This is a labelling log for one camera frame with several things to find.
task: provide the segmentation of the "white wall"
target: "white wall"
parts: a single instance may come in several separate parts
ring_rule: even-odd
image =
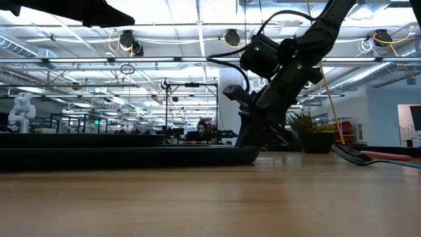
[[[345,97],[333,97],[337,117],[352,117],[354,118],[354,126],[361,124],[362,126],[362,140],[358,142],[367,142],[368,132],[368,109],[366,87],[361,86],[355,92],[345,92]],[[322,115],[327,113],[329,119],[334,119],[334,113],[329,99],[322,102],[321,107],[311,107],[311,116]]]
[[[418,90],[367,90],[368,145],[400,146],[398,105],[419,103],[421,92]]]

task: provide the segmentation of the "metal frame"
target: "metal frame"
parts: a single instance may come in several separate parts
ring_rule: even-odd
[[[76,117],[75,115],[78,114],[73,114],[73,115],[67,115],[67,114],[62,114],[62,113],[53,113],[50,115],[50,128],[53,128],[53,118],[54,117],[62,117],[62,118],[67,118],[68,119],[68,125],[70,126],[70,119],[78,119],[78,133],[79,133],[79,129],[80,129],[80,121],[82,120],[82,118],[80,117]],[[108,134],[108,119],[107,118],[103,118],[100,116],[95,116],[95,115],[87,115],[87,114],[83,114],[84,118],[84,129],[83,129],[83,134],[85,134],[85,129],[86,129],[86,121],[87,120],[98,120],[99,124],[98,124],[98,134],[101,132],[101,120],[105,120],[105,133]]]
[[[219,61],[229,63],[239,63],[239,57],[218,57]],[[421,57],[324,57],[322,63],[324,66],[335,63],[355,64],[364,63],[365,65],[376,63],[416,63],[420,62]],[[0,59],[0,63],[205,63],[206,57],[97,57],[97,58],[51,58],[51,59]]]
[[[168,129],[168,98],[169,97],[178,97],[177,95],[173,95],[172,94],[180,87],[180,86],[184,86],[187,88],[192,88],[192,86],[189,85],[195,85],[195,86],[204,86],[206,87],[211,93],[212,95],[210,95],[210,97],[215,97],[216,98],[216,126],[218,126],[218,108],[219,108],[219,98],[218,98],[218,93],[219,93],[219,88],[218,88],[218,84],[217,83],[212,83],[212,84],[206,84],[206,83],[185,83],[185,84],[179,84],[179,83],[169,83],[166,85],[165,87],[165,127]],[[175,88],[171,91],[170,94],[168,89],[171,86],[175,86]],[[214,86],[216,88],[216,94],[212,92],[212,90],[209,89],[209,86]]]

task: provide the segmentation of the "potted plant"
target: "potted plant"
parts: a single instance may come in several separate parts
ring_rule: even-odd
[[[315,125],[310,113],[293,113],[287,117],[292,130],[298,134],[301,148],[305,153],[329,153],[335,142],[336,127],[330,124]]]

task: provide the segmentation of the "red handle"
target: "red handle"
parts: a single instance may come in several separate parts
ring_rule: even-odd
[[[361,151],[361,153],[371,158],[385,159],[385,160],[391,160],[391,161],[410,161],[412,159],[412,157],[409,155],[395,155],[395,154],[380,153],[380,152],[374,152],[374,151]]]

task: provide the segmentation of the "white column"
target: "white column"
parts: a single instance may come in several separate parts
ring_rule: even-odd
[[[218,128],[219,130],[233,130],[236,134],[239,133],[241,119],[238,115],[239,103],[237,101],[230,101],[222,92],[228,85],[243,85],[243,76],[233,68],[221,68],[219,70],[219,112],[218,112]],[[237,138],[228,139],[235,145]]]

